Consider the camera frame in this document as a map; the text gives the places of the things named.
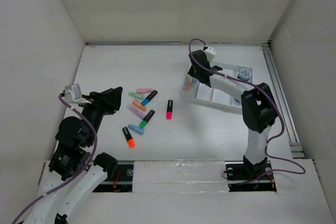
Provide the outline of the pastel blue clear highlighter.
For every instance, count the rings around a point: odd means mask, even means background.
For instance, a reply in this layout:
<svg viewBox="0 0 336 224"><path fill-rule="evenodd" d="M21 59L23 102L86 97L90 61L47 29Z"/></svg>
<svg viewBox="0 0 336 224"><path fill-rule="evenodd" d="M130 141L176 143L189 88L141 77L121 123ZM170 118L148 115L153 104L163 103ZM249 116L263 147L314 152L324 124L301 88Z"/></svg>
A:
<svg viewBox="0 0 336 224"><path fill-rule="evenodd" d="M199 81L196 78L192 79L192 88L196 87L196 85L199 83Z"/></svg>

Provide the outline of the pastel yellow clear highlighter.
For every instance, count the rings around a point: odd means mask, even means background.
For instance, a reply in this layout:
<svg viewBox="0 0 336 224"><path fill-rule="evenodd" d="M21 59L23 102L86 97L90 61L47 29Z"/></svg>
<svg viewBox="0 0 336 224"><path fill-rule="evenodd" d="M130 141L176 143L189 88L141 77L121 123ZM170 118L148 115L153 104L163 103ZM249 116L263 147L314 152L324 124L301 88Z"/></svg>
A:
<svg viewBox="0 0 336 224"><path fill-rule="evenodd" d="M190 89L193 86L193 77L190 77L189 82L188 82L188 89Z"/></svg>

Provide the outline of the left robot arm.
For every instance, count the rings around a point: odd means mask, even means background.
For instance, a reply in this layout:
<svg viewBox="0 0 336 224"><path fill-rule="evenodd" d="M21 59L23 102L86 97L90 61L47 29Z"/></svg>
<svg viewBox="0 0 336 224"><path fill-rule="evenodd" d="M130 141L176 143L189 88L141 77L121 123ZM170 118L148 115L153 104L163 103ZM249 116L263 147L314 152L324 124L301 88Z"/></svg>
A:
<svg viewBox="0 0 336 224"><path fill-rule="evenodd" d="M55 139L57 148L41 186L41 195L14 219L31 209L24 223L70 223L78 207L104 180L117 175L118 161L103 152L96 155L97 133L105 115L121 106L122 87L82 95L78 84L66 86L58 97L76 113L61 121Z"/></svg>

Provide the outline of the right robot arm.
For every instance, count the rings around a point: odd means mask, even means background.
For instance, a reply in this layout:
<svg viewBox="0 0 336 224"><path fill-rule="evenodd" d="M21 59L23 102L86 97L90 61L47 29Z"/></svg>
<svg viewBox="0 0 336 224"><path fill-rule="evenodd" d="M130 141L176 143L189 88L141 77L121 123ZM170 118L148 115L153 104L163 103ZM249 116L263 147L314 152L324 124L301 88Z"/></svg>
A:
<svg viewBox="0 0 336 224"><path fill-rule="evenodd" d="M188 54L191 67L187 74L209 88L228 94L240 102L242 116L248 128L247 149L238 169L238 180L252 180L261 175L267 165L268 136L279 111L268 84L254 85L246 80L224 75L220 66L211 66L214 56L208 47Z"/></svg>

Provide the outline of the pastel green clear highlighter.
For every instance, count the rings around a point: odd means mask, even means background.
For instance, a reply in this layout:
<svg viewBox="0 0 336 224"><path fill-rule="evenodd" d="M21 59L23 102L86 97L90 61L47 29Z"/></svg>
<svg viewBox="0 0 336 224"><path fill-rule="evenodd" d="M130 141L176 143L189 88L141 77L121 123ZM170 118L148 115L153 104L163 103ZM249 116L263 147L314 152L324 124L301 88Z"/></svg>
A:
<svg viewBox="0 0 336 224"><path fill-rule="evenodd" d="M187 89L189 80L190 80L190 77L189 77L189 75L187 75L187 76L186 76L186 79L185 79L185 83L184 83L184 90Z"/></svg>

